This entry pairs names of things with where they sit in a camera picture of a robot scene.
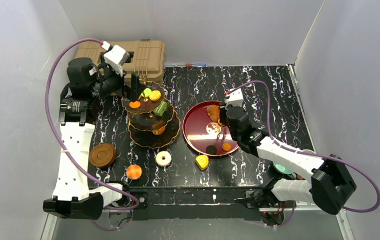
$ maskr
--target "red tray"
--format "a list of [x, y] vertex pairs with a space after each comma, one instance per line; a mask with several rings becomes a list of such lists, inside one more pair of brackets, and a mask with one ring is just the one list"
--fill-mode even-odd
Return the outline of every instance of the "red tray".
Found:
[[[204, 101], [188, 111], [182, 124], [184, 138], [192, 149], [201, 154], [212, 157], [231, 154], [238, 149], [238, 144], [231, 139], [231, 134], [227, 126], [221, 127], [216, 122], [212, 122], [210, 117], [207, 116], [206, 108], [210, 105], [219, 106], [219, 102]], [[224, 143], [231, 145], [231, 151], [222, 150], [222, 144]], [[206, 147], [209, 145], [216, 147], [216, 154], [206, 153]]]

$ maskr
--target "tan case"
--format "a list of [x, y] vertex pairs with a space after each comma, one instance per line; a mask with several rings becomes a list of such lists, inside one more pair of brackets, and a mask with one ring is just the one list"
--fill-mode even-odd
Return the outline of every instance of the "tan case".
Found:
[[[163, 85], [163, 69], [165, 60], [165, 44], [158, 40], [109, 41], [130, 53], [131, 58], [123, 65], [127, 72], [125, 82], [131, 82], [131, 73], [138, 73], [140, 78]], [[78, 45], [75, 58], [91, 58], [100, 64], [100, 54], [104, 49], [96, 42], [86, 41]]]

